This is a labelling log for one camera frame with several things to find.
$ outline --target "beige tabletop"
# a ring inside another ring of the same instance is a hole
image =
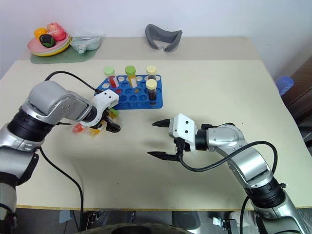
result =
[[[240,209],[246,194],[227,164],[194,173],[177,162],[162,161],[148,151],[173,153],[167,129],[151,124],[183,113],[198,126],[232,122],[248,142],[266,140],[279,153],[275,177],[297,207],[310,207],[312,158],[284,106],[274,81],[246,38],[184,38],[173,53],[156,51],[141,38],[107,38],[92,60],[35,65],[25,53],[0,81],[0,125],[9,122],[30,90],[51,72],[65,70],[98,86],[104,66],[117,74],[133,65],[144,74],[155,65],[162,76],[163,107],[120,111],[121,131],[96,137],[73,134],[72,126],[56,126],[46,137],[47,156],[75,178],[84,191],[86,209]],[[56,75],[66,89],[85,98],[93,92],[67,75]],[[256,146],[269,165],[273,154]],[[186,162],[202,167],[221,159],[211,152],[187,153]],[[75,185],[41,157],[31,179],[17,187],[18,205],[77,209]]]

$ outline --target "robotic arm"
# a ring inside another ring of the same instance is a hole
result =
[[[284,184],[277,182],[261,154],[255,148],[247,146],[242,132],[233,124],[217,127],[203,124],[201,129],[197,129],[193,120],[179,114],[153,125],[169,127],[169,136],[175,139],[177,150],[175,155],[168,155],[165,152],[149,152],[149,154],[163,160],[179,161],[191,171],[206,171],[219,164],[202,169],[192,168],[183,161],[183,150],[195,154],[196,150],[208,149],[223,157],[229,157],[233,152],[245,147],[229,158],[227,163],[252,201],[260,233],[309,233],[296,207],[283,190]]]
[[[105,120],[107,131],[119,132],[107,112],[118,101],[119,96],[111,90],[88,101],[54,81],[32,89],[13,120],[0,130],[0,233],[11,233],[16,227],[15,187],[30,178],[39,159],[36,150],[52,128],[63,118],[95,129]]]

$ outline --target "white cap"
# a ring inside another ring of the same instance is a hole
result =
[[[146,68],[146,72],[147,72],[147,74],[149,74],[149,75],[156,75],[156,67],[153,66],[153,65],[149,65],[149,66],[147,66],[147,68]]]
[[[149,90],[154,90],[157,88],[157,81],[154,79],[148,79],[146,81],[146,88]]]

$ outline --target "wheel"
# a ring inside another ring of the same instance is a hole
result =
[[[89,229],[81,234],[192,234],[181,228],[160,223],[120,223]]]

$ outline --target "green placemat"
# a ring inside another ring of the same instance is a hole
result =
[[[89,59],[92,59],[96,54],[96,50],[87,50],[83,54],[78,54],[71,46],[69,46],[62,53],[48,56],[40,57],[36,55],[31,55],[30,61],[34,64],[49,64],[49,63],[68,63],[68,62],[84,62]]]

